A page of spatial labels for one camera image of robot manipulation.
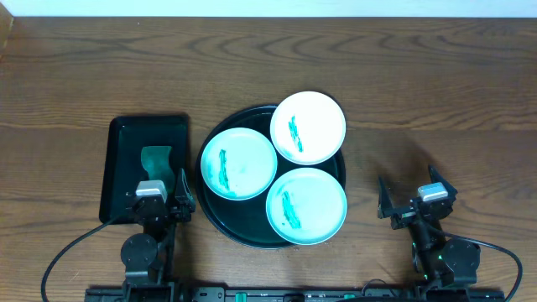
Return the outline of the rectangular black tray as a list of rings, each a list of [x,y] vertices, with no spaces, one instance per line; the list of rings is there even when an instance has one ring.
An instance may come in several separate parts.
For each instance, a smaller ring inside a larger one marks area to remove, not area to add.
[[[99,220],[117,217],[117,224],[133,224],[127,206],[140,181],[149,180],[141,163],[146,146],[170,146],[169,163],[175,174],[186,169],[189,118],[180,115],[122,116],[110,123],[102,183]]]

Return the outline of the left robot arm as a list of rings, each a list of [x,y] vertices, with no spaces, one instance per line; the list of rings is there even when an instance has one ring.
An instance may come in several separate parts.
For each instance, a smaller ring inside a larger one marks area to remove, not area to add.
[[[176,228],[191,221],[195,210],[196,203],[182,168],[170,194],[161,180],[138,184],[127,211],[143,231],[128,238],[121,249],[125,301],[188,300],[189,291],[174,278],[172,268]]]

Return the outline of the round black tray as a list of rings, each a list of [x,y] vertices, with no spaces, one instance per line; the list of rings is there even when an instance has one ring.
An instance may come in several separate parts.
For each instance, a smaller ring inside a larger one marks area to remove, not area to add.
[[[231,128],[251,128],[260,132],[272,144],[269,126],[277,106],[252,107],[232,114],[220,122],[202,144],[196,162],[196,193],[209,221],[224,235],[250,247],[275,249],[295,245],[285,241],[269,225],[266,215],[266,198],[270,187],[281,175],[299,168],[314,168],[327,172],[345,188],[346,170],[341,149],[328,160],[314,165],[301,165],[285,159],[275,148],[278,168],[271,185],[260,195],[248,200],[228,200],[213,193],[201,175],[201,153],[211,138]]]

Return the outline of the white plate green smear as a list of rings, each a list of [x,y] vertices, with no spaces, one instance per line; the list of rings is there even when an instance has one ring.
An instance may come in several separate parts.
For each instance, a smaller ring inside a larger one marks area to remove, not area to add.
[[[346,136],[342,109],[330,96],[301,91],[276,107],[269,126],[276,150],[288,161],[314,165],[328,160]]]

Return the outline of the green scouring sponge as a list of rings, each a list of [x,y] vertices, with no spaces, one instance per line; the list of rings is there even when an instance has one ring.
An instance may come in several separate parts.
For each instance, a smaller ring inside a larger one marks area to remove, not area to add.
[[[169,163],[170,146],[146,146],[141,151],[141,163],[149,180],[161,180],[168,194],[175,187],[175,174]]]

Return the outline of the pale green plate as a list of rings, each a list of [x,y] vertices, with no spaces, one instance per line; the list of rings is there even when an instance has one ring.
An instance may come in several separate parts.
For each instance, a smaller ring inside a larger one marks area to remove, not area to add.
[[[270,187],[265,209],[269,225],[285,241],[316,245],[341,229],[347,197],[342,185],[327,172],[292,169]]]
[[[211,138],[201,153],[205,185],[228,200],[248,200],[273,182],[278,159],[272,143],[251,128],[231,128]]]

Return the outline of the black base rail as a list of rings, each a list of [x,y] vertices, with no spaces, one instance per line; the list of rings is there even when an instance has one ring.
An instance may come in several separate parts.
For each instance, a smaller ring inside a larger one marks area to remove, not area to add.
[[[339,302],[339,301],[504,301],[496,290],[443,289],[418,294],[413,290],[368,288],[352,290],[313,289],[127,289],[93,288],[85,292],[85,301],[179,301],[179,302]]]

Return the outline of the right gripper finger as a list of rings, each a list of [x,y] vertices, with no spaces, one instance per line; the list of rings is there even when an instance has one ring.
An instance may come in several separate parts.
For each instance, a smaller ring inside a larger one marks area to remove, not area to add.
[[[382,177],[378,177],[378,185],[379,185],[378,214],[391,214],[393,211],[393,204],[390,199],[388,188],[385,185]]]
[[[440,175],[438,170],[433,166],[428,166],[428,172],[432,183],[442,183],[449,196],[456,196],[458,194],[457,189],[452,186],[443,176]]]

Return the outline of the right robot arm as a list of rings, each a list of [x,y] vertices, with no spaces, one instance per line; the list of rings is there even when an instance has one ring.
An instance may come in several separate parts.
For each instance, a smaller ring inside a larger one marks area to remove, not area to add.
[[[442,231],[440,220],[453,212],[457,190],[433,166],[428,171],[430,183],[421,186],[407,206],[395,206],[388,187],[379,179],[378,217],[388,218],[394,230],[409,230],[414,268],[425,277],[415,287],[417,299],[470,301],[469,286],[477,282],[481,249]]]

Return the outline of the pale green plate front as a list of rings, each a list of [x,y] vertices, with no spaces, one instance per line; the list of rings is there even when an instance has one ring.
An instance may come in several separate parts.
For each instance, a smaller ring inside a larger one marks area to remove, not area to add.
[[[270,187],[265,209],[269,225],[285,241],[316,245],[341,229],[347,197],[342,185],[327,172],[292,169]]]

